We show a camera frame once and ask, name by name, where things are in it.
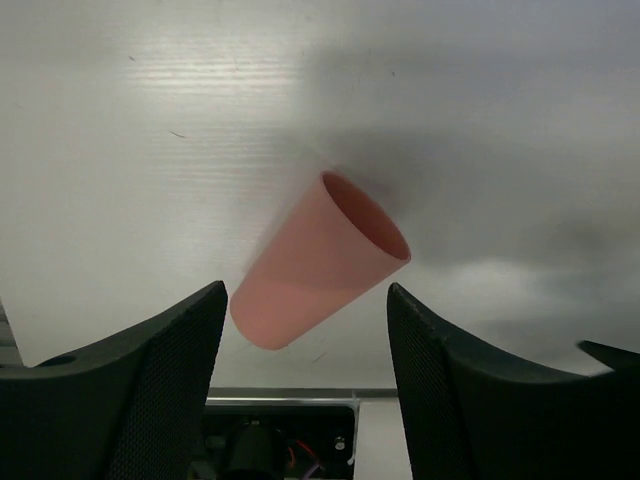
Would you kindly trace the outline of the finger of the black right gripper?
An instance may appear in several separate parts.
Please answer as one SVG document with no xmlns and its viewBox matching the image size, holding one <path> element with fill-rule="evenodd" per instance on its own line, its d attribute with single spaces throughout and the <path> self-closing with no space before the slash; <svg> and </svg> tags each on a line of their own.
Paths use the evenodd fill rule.
<svg viewBox="0 0 640 480">
<path fill-rule="evenodd" d="M 639 353 L 588 340 L 580 341 L 577 346 L 581 351 L 604 364 L 612 371 L 639 370 Z"/>
</svg>

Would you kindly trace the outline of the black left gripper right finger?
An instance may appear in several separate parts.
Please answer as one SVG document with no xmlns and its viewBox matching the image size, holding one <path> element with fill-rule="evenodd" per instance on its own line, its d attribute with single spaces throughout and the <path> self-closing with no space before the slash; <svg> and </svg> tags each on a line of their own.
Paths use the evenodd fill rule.
<svg viewBox="0 0 640 480">
<path fill-rule="evenodd" d="M 501 350 L 399 284 L 387 293 L 416 479 L 635 479 L 639 370 L 583 376 Z"/>
</svg>

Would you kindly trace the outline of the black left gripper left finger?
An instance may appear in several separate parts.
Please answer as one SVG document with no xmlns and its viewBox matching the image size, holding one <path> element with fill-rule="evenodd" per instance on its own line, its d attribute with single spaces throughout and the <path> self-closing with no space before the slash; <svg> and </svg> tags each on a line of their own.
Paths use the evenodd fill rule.
<svg viewBox="0 0 640 480">
<path fill-rule="evenodd" d="M 215 281 L 36 367 L 2 366 L 2 478 L 187 478 L 227 299 Z"/>
</svg>

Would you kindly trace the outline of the salmon pink cup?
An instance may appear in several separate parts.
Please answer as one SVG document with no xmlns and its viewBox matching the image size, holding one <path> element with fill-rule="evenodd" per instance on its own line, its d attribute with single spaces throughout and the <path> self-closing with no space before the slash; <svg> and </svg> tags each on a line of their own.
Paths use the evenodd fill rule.
<svg viewBox="0 0 640 480">
<path fill-rule="evenodd" d="M 326 171 L 295 204 L 232 295 L 230 313 L 252 344 L 279 350 L 411 259 L 381 206 Z"/>
</svg>

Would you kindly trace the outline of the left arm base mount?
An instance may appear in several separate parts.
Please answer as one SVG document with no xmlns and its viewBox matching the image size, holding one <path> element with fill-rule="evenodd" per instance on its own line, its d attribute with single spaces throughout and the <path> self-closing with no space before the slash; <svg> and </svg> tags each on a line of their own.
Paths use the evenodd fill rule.
<svg viewBox="0 0 640 480">
<path fill-rule="evenodd" d="M 353 479 L 363 405 L 394 388 L 212 388 L 190 479 Z"/>
</svg>

